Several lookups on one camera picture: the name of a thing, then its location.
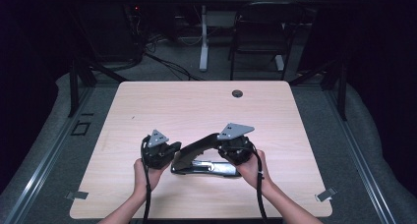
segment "desk leg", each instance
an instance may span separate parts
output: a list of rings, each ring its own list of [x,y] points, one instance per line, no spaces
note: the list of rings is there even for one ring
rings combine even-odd
[[[202,7],[202,55],[200,56],[200,71],[208,70],[209,45],[208,45],[208,25],[206,20],[206,6]]]
[[[95,87],[97,79],[89,69],[89,65],[85,62],[76,59],[70,69],[70,90],[71,90],[71,111],[69,118],[73,117],[80,106],[78,78],[86,87]]]

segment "metal rail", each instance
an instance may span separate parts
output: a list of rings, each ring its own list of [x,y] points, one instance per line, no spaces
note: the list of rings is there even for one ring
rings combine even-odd
[[[61,131],[58,134],[57,140],[45,153],[33,175],[31,176],[28,184],[26,185],[24,191],[13,207],[12,211],[9,213],[5,223],[23,223],[26,215],[28,214],[31,205],[36,199],[40,189],[45,183],[49,173],[51,172],[53,165],[58,159],[63,147],[64,141],[67,138],[67,135],[70,134],[71,130],[78,122],[78,118],[81,116],[83,108],[86,106],[89,98],[91,97],[93,88],[87,87],[81,96],[80,99],[80,108],[75,113],[72,118],[68,118],[62,127]]]
[[[368,163],[366,162],[366,159],[362,154],[359,144],[353,136],[352,131],[350,130],[348,121],[343,121],[340,115],[338,114],[334,94],[331,91],[327,90],[325,91],[325,96],[328,100],[328,103],[331,106],[333,115],[337,118],[338,124],[340,125],[341,129],[346,135],[349,144],[349,153],[352,157],[353,162],[355,163],[358,173],[362,179],[362,182],[364,183],[365,189],[368,192],[371,202],[374,205],[374,208],[376,209],[378,216],[380,217],[381,223],[396,223],[392,213],[389,210],[384,195],[382,194],[381,189],[374,176],[372,175]]]

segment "cable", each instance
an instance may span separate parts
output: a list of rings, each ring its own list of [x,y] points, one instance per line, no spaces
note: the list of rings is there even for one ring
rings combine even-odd
[[[159,62],[162,65],[164,65],[165,67],[167,67],[169,69],[169,71],[181,81],[183,81],[183,80],[174,71],[176,71],[176,72],[178,72],[182,75],[185,75],[188,78],[188,81],[190,81],[190,80],[203,81],[204,80],[200,77],[197,77],[197,76],[194,76],[194,75],[190,74],[185,68],[183,68],[183,67],[181,67],[181,66],[179,66],[175,63],[172,63],[172,62],[169,62],[169,61],[166,61],[166,60],[162,60],[162,59],[160,59],[160,58],[158,58],[154,55],[151,55],[147,52],[145,52],[144,55],[150,57],[152,60],[154,60],[156,62]]]
[[[193,43],[188,43],[187,41],[184,40],[186,38],[198,38],[198,40],[195,41],[195,42],[193,42]],[[184,44],[189,45],[189,46],[198,44],[202,40],[202,38],[203,38],[202,36],[196,36],[196,37],[192,37],[192,36],[191,37],[178,37],[178,39],[180,39],[181,42],[183,42]]]
[[[136,65],[139,64],[139,60],[134,59],[132,61],[130,61],[129,63],[125,64],[125,65],[121,65],[121,66],[116,66],[116,67],[107,67],[104,66],[106,69],[111,70],[113,72],[117,72],[117,71],[122,71],[122,70],[127,70],[127,69],[131,69],[133,67],[135,67]]]
[[[257,149],[254,147],[253,153],[257,156],[258,159],[258,182],[257,182],[257,198],[258,198],[258,206],[260,207],[260,212],[262,215],[262,219],[265,224],[267,224],[267,214],[265,213],[264,202],[262,200],[262,179],[264,178],[264,171],[262,169],[262,160],[261,157],[257,153]]]
[[[156,52],[156,44],[161,40],[163,40],[161,34],[157,34],[157,35],[149,38],[148,43],[145,45],[146,50],[150,53]]]
[[[145,177],[147,178],[147,204],[145,205],[145,213],[144,213],[144,218],[142,220],[143,224],[146,224],[148,222],[148,215],[149,215],[149,208],[150,208],[150,195],[152,192],[152,189],[150,188],[150,181],[149,181],[149,168],[147,166],[147,164],[144,162],[144,145],[146,141],[149,141],[150,136],[147,136],[146,138],[144,138],[144,140],[142,140],[142,145],[141,145],[141,157],[142,157],[142,164],[144,167],[144,172],[145,172]]]

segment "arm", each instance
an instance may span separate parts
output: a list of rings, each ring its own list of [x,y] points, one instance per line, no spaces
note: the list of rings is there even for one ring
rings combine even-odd
[[[150,188],[155,189],[163,171],[169,166],[169,163],[160,170],[149,168]],[[144,165],[142,159],[135,162],[135,187],[130,197],[120,205],[116,210],[110,213],[99,223],[129,223],[138,209],[147,199],[147,179],[145,177]]]
[[[288,197],[270,178],[268,167],[263,151],[258,150],[258,155],[262,159],[264,179],[262,181],[263,196],[278,210],[289,224],[291,223],[322,223],[306,209]],[[236,169],[253,188],[257,186],[258,161],[256,156],[239,166]]]

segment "hand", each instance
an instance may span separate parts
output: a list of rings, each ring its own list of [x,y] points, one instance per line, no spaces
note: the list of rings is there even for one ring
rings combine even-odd
[[[149,168],[149,183],[150,188],[153,190],[156,188],[159,183],[160,176],[163,171],[169,166],[170,163],[166,164],[161,169]],[[142,163],[142,158],[136,160],[135,162],[135,188],[134,194],[145,194],[147,192],[147,178],[145,176],[144,164]]]
[[[257,150],[258,155],[261,157],[262,170],[264,172],[263,186],[265,183],[270,184],[271,179],[268,172],[265,153],[262,150]],[[251,185],[253,188],[257,188],[258,183],[258,158],[253,155],[247,162],[236,166],[237,171],[242,175],[243,179]]]

